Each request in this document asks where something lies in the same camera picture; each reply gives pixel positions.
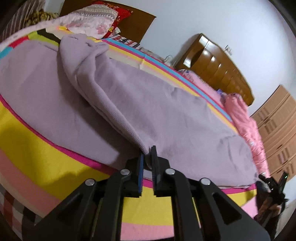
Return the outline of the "glossy carved wooden headboard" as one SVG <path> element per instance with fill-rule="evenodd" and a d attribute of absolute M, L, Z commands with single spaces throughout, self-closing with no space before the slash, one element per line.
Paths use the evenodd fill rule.
<path fill-rule="evenodd" d="M 222 48 L 203 33 L 197 36 L 175 69 L 193 71 L 214 90 L 240 94 L 247 106 L 254 102 L 252 90 L 243 74 Z"/>

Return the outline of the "light brown wooden wardrobe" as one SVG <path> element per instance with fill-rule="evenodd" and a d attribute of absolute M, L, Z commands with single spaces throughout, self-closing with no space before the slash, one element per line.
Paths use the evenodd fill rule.
<path fill-rule="evenodd" d="M 279 85 L 269 99 L 251 116 L 257 123 L 271 176 L 295 176 L 296 105 L 294 98 Z"/>

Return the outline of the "dark brown wooden headboard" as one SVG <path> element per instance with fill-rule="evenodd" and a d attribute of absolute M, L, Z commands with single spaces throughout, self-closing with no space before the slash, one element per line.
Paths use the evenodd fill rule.
<path fill-rule="evenodd" d="M 89 6 L 96 3 L 97 1 L 69 1 L 65 0 L 60 11 L 60 16 L 65 16 L 75 10 L 81 9 L 83 7 Z M 126 6 L 124 4 L 114 3 L 111 1 L 102 1 L 113 6 L 117 6 L 122 9 L 132 11 L 132 14 L 123 19 L 117 26 L 120 29 L 120 33 L 123 37 L 126 37 L 132 41 L 140 43 L 143 39 L 145 33 L 150 27 L 156 16 L 149 14 L 140 9 L 133 8 L 131 6 Z"/>

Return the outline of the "red embroidered pillow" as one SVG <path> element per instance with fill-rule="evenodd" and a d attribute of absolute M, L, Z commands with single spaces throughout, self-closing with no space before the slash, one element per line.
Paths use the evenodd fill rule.
<path fill-rule="evenodd" d="M 129 9 L 123 9 L 119 6 L 115 6 L 114 4 L 110 4 L 104 1 L 92 1 L 92 4 L 102 4 L 117 12 L 117 17 L 115 21 L 113 22 L 108 32 L 104 35 L 103 39 L 119 34 L 120 33 L 120 30 L 118 28 L 119 23 L 133 14 L 133 11 Z"/>

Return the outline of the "pink bed sheet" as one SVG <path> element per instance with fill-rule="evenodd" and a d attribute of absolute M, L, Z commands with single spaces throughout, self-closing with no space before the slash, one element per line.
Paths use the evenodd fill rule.
<path fill-rule="evenodd" d="M 194 84 L 196 87 L 201 89 L 208 96 L 210 96 L 211 99 L 213 99 L 219 106 L 224 108 L 221 95 L 216 90 L 214 90 L 210 85 L 208 85 L 204 80 L 202 80 L 202 78 L 199 75 L 197 75 L 192 70 L 188 70 L 188 69 L 178 70 L 178 73 L 180 73 L 180 75 L 182 75 L 184 78 L 189 80 L 192 84 Z"/>

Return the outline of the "pink floral quilt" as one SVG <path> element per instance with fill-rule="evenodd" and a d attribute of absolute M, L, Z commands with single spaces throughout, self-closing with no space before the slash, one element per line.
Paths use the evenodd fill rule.
<path fill-rule="evenodd" d="M 117 12 L 115 10 L 102 4 L 92 4 L 75 10 L 65 16 L 58 16 L 56 19 L 40 22 L 36 25 L 24 28 L 35 31 L 47 27 L 63 26 L 71 32 L 82 33 L 95 37 L 96 39 L 101 39 L 108 32 L 116 17 Z"/>

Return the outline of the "white wall socket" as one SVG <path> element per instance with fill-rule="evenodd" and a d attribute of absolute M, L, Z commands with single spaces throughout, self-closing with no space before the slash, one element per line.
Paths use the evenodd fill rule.
<path fill-rule="evenodd" d="M 229 45 L 227 45 L 225 48 L 224 48 L 224 52 L 226 52 L 228 55 L 232 55 L 232 49 L 230 48 Z"/>

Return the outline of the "pink padded jacket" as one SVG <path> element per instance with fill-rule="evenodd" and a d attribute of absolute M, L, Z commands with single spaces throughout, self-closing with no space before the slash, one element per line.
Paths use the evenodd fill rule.
<path fill-rule="evenodd" d="M 234 126 L 250 147 L 257 172 L 269 178 L 270 171 L 264 145 L 256 121 L 249 116 L 248 105 L 237 93 L 224 94 L 223 101 L 224 108 L 233 120 Z"/>

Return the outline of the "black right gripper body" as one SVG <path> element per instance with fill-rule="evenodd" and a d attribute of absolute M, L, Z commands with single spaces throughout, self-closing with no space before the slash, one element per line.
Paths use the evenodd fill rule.
<path fill-rule="evenodd" d="M 265 228 L 270 239 L 274 240 L 280 214 L 284 211 L 285 204 L 288 202 L 283 193 L 288 173 L 283 172 L 279 181 L 276 181 L 273 177 L 266 177 L 264 173 L 258 177 L 259 180 L 255 183 L 258 213 L 254 220 Z"/>

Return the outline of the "brown yellow patterned blanket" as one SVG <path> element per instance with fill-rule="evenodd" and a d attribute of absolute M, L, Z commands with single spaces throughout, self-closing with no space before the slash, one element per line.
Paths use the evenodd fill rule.
<path fill-rule="evenodd" d="M 47 12 L 41 9 L 33 12 L 25 19 L 25 27 L 36 25 L 40 22 L 53 20 L 58 18 L 58 16 L 58 13 Z"/>

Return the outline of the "red plaid bed sheet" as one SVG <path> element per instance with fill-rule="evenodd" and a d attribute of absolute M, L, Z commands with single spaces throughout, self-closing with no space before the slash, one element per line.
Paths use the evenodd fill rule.
<path fill-rule="evenodd" d="M 130 40 L 126 37 L 123 37 L 119 34 L 115 35 L 115 36 L 112 36 L 110 37 L 112 40 L 115 40 L 115 41 L 118 41 L 118 42 L 121 42 L 129 47 L 132 47 L 132 48 L 135 48 L 135 49 L 139 49 L 140 48 L 140 43 L 138 42 L 135 42 L 133 40 Z"/>

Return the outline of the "lilac fleece pants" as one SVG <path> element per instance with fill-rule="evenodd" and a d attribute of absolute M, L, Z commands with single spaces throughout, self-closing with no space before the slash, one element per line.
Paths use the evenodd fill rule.
<path fill-rule="evenodd" d="M 252 185 L 245 140 L 205 99 L 107 56 L 85 35 L 60 44 L 26 40 L 1 58 L 1 96 L 30 127 L 66 149 L 114 168 L 156 147 L 186 177 L 222 187 Z"/>

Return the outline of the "floral pleated curtain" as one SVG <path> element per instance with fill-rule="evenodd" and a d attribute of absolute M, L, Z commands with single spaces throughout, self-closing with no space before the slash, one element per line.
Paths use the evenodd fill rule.
<path fill-rule="evenodd" d="M 24 28 L 26 18 L 44 4 L 45 0 L 1 1 L 1 42 Z"/>

